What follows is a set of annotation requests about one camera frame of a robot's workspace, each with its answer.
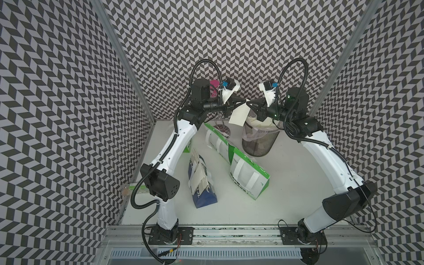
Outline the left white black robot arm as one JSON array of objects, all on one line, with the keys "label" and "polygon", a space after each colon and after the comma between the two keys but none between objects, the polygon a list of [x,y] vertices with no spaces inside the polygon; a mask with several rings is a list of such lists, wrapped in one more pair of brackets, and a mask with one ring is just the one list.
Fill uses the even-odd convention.
[{"label": "left white black robot arm", "polygon": [[180,188],[174,171],[185,147],[195,136],[208,114],[224,112],[230,114],[244,104],[245,100],[233,94],[240,89],[239,81],[228,78],[221,83],[217,96],[210,96],[210,82],[201,78],[190,86],[191,91],[183,105],[177,109],[174,132],[157,157],[148,165],[143,164],[142,181],[154,197],[158,220],[149,236],[150,244],[175,244],[181,238],[173,198]]}]

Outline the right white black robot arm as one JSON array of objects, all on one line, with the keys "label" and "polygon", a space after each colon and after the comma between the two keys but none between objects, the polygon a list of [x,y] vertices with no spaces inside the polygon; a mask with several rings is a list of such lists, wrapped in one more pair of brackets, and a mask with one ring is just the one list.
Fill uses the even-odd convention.
[{"label": "right white black robot arm", "polygon": [[257,119],[282,122],[282,129],[312,154],[333,187],[335,194],[324,199],[321,207],[301,219],[297,227],[287,228],[295,237],[295,244],[322,244],[326,228],[371,205],[377,186],[355,173],[334,148],[320,122],[307,115],[309,95],[305,89],[288,89],[281,103],[278,103],[276,83],[262,83],[259,90],[264,97],[247,102]]}]

